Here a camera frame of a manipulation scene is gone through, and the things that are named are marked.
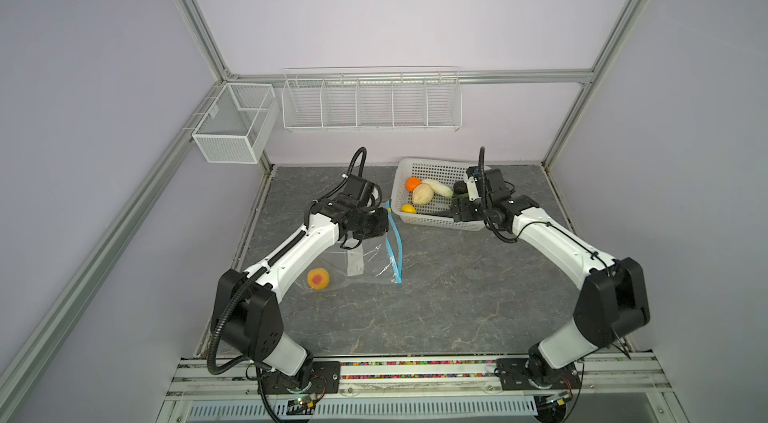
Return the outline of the yellow red toy peach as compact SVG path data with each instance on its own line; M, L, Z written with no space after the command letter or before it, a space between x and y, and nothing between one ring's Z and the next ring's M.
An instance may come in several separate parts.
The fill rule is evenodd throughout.
M330 284L330 274L324 268L316 268L307 274L307 283L313 290L323 290Z

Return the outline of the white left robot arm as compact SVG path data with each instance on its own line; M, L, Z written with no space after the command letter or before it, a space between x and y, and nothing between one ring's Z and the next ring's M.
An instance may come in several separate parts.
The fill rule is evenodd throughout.
M285 333L280 303L307 268L326 250L353 251L389 230L380 186L364 177L367 149L353 154L341 181L313 200L285 241L243 271L218 280L206 367L222 375L247 362L272 370L300 389L310 384L313 357Z

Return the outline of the beige toy potato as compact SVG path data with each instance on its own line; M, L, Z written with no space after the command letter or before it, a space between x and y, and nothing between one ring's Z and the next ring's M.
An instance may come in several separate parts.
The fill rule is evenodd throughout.
M423 183L411 193L411 200L413 205L427 205L433 200L433 198L434 192L429 186Z

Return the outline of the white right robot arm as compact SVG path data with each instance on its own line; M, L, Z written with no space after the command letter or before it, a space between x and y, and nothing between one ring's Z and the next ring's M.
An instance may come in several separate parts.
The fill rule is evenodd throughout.
M632 258L616 259L556 222L533 199L516 196L502 172L485 162L464 174L464 192L455 191L451 216L456 222L481 221L501 242L525 242L544 255L579 291L570 319L528 351L522 374L547 389L575 368L575 362L608 348L651 319L646 281Z

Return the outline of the clear zip top bag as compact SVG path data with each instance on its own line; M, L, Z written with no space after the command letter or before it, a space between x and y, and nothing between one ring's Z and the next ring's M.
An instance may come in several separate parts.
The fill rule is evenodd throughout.
M389 229L391 218L388 213ZM330 292L356 284L400 284L402 271L395 251L401 248L392 243L389 229L384 236L364 240L354 246L349 240L347 246L340 246L338 227L323 215L311 214L310 224L315 230L310 237L310 259L302 267L295 285L305 292ZM330 284L323 290L313 290L307 283L310 270L324 268L330 274Z

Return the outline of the white perforated plastic basket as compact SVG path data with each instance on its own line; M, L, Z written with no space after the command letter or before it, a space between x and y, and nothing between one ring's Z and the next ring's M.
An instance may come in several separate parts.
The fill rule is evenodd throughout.
M432 190L432 198L424 203L413 200L413 192L408 188L408 182L417 179L438 182L442 186L453 189L453 184L466 177L467 169L475 163L454 162L445 160L405 158L398 163L390 200L391 211L404 224L420 225L461 231L480 231L485 228L481 220L457 222L450 210L450 198Z

